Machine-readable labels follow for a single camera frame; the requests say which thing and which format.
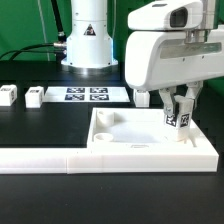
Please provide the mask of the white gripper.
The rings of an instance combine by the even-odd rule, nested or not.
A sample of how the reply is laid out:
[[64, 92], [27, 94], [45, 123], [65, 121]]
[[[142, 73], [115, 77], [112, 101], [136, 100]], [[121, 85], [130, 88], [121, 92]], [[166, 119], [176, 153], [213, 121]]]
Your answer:
[[224, 29], [212, 30], [206, 43], [186, 44], [184, 32], [136, 31], [128, 38], [127, 84], [142, 91], [160, 89], [164, 114], [169, 117], [176, 112], [176, 88], [173, 86], [186, 84], [185, 97], [192, 99], [197, 107], [201, 81], [222, 76]]

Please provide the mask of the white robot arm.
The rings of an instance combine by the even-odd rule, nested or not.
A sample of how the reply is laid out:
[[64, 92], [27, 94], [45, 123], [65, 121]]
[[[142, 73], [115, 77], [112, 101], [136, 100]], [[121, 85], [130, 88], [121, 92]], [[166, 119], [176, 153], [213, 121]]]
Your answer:
[[[71, 0], [72, 32], [62, 64], [86, 73], [115, 65], [107, 32], [107, 0]], [[154, 0], [128, 15], [125, 79], [134, 90], [160, 92], [164, 112], [175, 113], [175, 87], [196, 99], [204, 80], [224, 76], [224, 25], [217, 0]]]

